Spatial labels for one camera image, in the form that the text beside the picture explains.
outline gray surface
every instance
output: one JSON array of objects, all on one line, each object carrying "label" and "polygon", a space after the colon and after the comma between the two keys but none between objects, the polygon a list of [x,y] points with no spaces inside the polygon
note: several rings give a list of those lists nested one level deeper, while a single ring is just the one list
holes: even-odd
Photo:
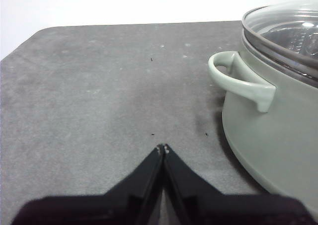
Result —
[{"label": "gray surface", "polygon": [[19,46],[1,62],[1,224],[31,199],[106,192],[161,142],[224,193],[262,192],[229,149],[207,68],[240,31],[55,27]]}]

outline gray countertop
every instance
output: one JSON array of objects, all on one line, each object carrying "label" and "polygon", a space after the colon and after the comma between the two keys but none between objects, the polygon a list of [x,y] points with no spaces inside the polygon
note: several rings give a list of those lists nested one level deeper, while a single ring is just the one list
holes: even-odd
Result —
[{"label": "gray countertop", "polygon": [[103,25],[25,41],[1,62],[1,224],[32,199],[105,193],[159,143],[221,192],[264,192],[229,148],[208,75],[240,34],[239,21]]}]

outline lid rim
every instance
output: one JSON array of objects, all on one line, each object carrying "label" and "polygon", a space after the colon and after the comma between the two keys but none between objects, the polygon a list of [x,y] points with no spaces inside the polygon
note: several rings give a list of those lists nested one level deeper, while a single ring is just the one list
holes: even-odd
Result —
[{"label": "lid rim", "polygon": [[310,57],[301,55],[301,54],[296,54],[295,52],[288,50],[268,39],[266,39],[265,37],[261,36],[260,34],[256,33],[255,31],[253,31],[246,23],[246,17],[259,9],[265,8],[268,6],[262,6],[262,7],[258,7],[252,10],[249,10],[248,12],[246,12],[242,18],[242,25],[243,25],[243,29],[245,32],[245,36],[248,39],[248,41],[250,42],[251,45],[253,45],[256,49],[258,49],[260,52],[263,52],[264,50],[262,50],[262,47],[268,48],[269,50],[273,51],[273,58],[277,58],[274,55],[280,54],[286,58],[289,58],[290,60],[293,60],[295,62],[304,64],[310,68],[316,69],[317,68],[317,60],[314,60]]},{"label": "lid rim", "polygon": [[262,52],[260,52],[259,50],[257,50],[246,38],[244,31],[242,31],[242,35],[241,35],[241,40],[243,45],[247,48],[247,50],[254,55],[255,57],[257,57],[259,60],[263,61],[264,63],[268,64],[269,66],[271,66],[272,68],[280,71],[281,73],[288,75],[300,82],[303,82],[309,86],[318,88],[318,80],[314,77],[309,78],[309,77],[305,77],[302,74],[300,74],[300,72],[298,71],[294,71],[290,68],[287,68],[285,65],[280,64],[279,62],[274,61],[272,58],[270,58],[269,56],[263,54]]}]

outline black object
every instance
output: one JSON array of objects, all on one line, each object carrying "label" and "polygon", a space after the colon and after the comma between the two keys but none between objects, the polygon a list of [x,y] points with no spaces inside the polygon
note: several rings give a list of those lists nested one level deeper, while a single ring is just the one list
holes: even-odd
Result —
[{"label": "black object", "polygon": [[102,196],[47,197],[27,203],[13,225],[158,224],[162,189],[170,224],[314,225],[299,201],[279,195],[223,195],[168,145],[158,145]]}]

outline glass lid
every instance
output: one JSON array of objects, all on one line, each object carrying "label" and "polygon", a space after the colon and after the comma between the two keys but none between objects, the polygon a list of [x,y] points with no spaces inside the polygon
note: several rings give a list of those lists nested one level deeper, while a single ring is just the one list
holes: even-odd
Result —
[{"label": "glass lid", "polygon": [[254,9],[242,23],[244,36],[255,49],[318,82],[318,0]]}]

